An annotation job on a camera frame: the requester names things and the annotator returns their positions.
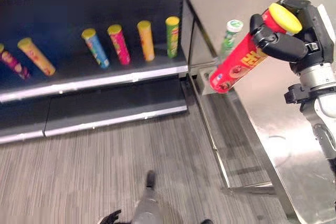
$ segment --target metal table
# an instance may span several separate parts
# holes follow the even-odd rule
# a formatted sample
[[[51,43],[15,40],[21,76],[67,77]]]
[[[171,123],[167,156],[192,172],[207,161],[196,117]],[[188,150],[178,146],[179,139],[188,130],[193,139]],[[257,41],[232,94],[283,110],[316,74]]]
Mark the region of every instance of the metal table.
[[[225,34],[226,22],[240,19],[245,26],[237,43],[248,32],[249,18],[261,13],[270,3],[277,0],[186,0],[194,15],[193,24],[198,26],[213,57],[220,49]],[[189,63],[192,68],[193,32]],[[228,188],[250,193],[276,193],[284,211],[293,222],[336,223],[333,202],[335,186],[328,163],[324,159],[311,126],[299,112],[299,105],[287,105],[284,93],[287,87],[298,83],[288,63],[267,58],[255,70],[235,85],[228,94],[200,96],[196,93],[213,150]],[[212,131],[214,117],[220,116],[218,108],[212,108],[214,101],[225,101],[236,113],[236,123],[242,125],[266,169],[271,183],[235,186],[228,172],[227,162],[218,146],[221,140]]]

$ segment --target gray carpet floor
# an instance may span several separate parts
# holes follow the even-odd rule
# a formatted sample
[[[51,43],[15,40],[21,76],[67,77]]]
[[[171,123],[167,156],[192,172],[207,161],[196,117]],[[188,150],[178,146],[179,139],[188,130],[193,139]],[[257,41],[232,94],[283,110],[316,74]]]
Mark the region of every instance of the gray carpet floor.
[[[224,187],[187,102],[185,114],[0,146],[0,223],[95,224],[117,209],[130,220],[149,169],[165,223],[288,223],[277,198]]]

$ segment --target bottle cap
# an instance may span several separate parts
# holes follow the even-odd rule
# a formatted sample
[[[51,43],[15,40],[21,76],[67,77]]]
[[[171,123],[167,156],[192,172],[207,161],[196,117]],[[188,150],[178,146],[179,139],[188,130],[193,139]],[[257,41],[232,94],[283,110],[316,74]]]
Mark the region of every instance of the bottle cap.
[[[121,25],[112,25],[107,29],[108,34],[118,34],[121,32]]]
[[[283,6],[272,3],[268,10],[275,22],[284,30],[293,34],[297,34],[302,30],[302,25],[298,18]]]
[[[240,20],[233,19],[226,24],[226,29],[231,33],[238,33],[242,30],[244,23]]]
[[[147,29],[151,27],[151,23],[148,20],[142,20],[138,23],[138,29]]]
[[[96,34],[96,30],[94,30],[93,28],[88,28],[82,32],[82,38],[89,39],[93,37],[95,34]]]
[[[166,19],[166,25],[168,26],[176,26],[180,22],[179,17],[176,16],[170,16]]]
[[[31,38],[24,38],[22,40],[20,40],[18,43],[17,43],[17,47],[18,48],[21,48],[21,47],[26,47],[28,46],[29,44],[32,43],[32,39]]]

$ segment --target yellow lid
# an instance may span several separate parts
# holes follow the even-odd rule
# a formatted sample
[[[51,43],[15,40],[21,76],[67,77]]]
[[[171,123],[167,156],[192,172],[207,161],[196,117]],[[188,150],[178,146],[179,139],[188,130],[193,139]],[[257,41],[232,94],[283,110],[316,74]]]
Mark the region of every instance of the yellow lid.
[[[121,31],[121,25],[112,25],[107,29],[108,34],[118,34]]]
[[[93,37],[95,34],[96,34],[96,30],[94,30],[93,28],[88,28],[82,32],[82,38],[89,39]]]
[[[274,21],[284,30],[293,34],[302,30],[302,25],[297,17],[283,6],[272,3],[268,10]]]
[[[24,38],[22,40],[20,40],[18,43],[17,43],[17,47],[20,48],[20,47],[24,47],[24,46],[27,46],[29,44],[32,43],[32,39],[31,38]]]
[[[151,23],[148,20],[142,20],[138,23],[138,29],[145,29],[151,27]]]
[[[166,24],[168,26],[176,26],[178,25],[180,22],[180,19],[179,17],[176,17],[176,16],[170,16],[166,19]]]

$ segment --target pink chip can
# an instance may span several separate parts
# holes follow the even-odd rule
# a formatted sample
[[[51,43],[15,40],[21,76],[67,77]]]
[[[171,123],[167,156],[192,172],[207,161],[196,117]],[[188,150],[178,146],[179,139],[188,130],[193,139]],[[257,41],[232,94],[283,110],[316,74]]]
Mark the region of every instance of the pink chip can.
[[[112,40],[114,48],[118,54],[121,64],[128,65],[131,62],[130,54],[128,53],[124,36],[120,25],[112,25],[107,29],[107,32]]]
[[[0,61],[12,69],[12,71],[18,74],[22,79],[26,80],[30,77],[28,69],[6,51],[3,44],[0,44]]]

